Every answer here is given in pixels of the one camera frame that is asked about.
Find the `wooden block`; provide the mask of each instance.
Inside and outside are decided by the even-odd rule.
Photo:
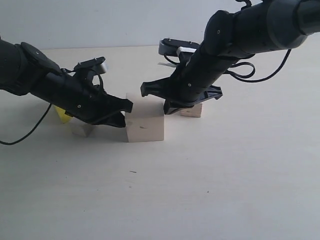
[[[59,118],[60,118],[60,120],[61,120],[61,122],[63,124],[66,124],[67,122],[69,122],[72,119],[71,116],[68,116],[68,115],[65,114],[66,111],[63,110],[62,108],[60,108],[58,106],[54,106],[54,109],[55,109],[56,113],[58,114],[58,116],[59,116]]]
[[[180,111],[181,116],[201,118],[202,103],[195,105],[193,108],[187,108]]]
[[[95,128],[94,125],[87,124],[87,123],[85,123],[75,117],[73,117],[69,121],[68,125],[71,129],[71,132],[74,135],[78,135],[78,136],[85,137],[85,138],[87,138],[90,135],[90,133],[93,131],[93,129]]]
[[[133,102],[132,112],[125,113],[126,133],[129,143],[155,142],[165,140],[165,114],[161,98],[142,97],[127,93]]]

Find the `white tabletop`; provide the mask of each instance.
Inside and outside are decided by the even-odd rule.
[[[122,98],[174,70],[156,46],[44,52],[70,69],[105,56],[105,88]],[[257,78],[284,54],[253,58]],[[51,110],[30,138],[0,146],[0,239],[319,239],[319,63],[310,39],[267,82],[223,76],[224,97],[205,102],[202,118],[166,116],[164,142],[125,143],[108,126],[76,137]],[[47,108],[4,91],[0,102],[3,141]]]

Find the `yellow object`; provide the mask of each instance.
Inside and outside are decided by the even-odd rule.
[[[59,118],[63,124],[66,124],[67,122],[69,122],[72,119],[71,116],[68,116],[65,114],[66,111],[63,110],[62,108],[60,108],[58,106],[54,106],[54,108],[55,108],[56,112],[58,113]]]

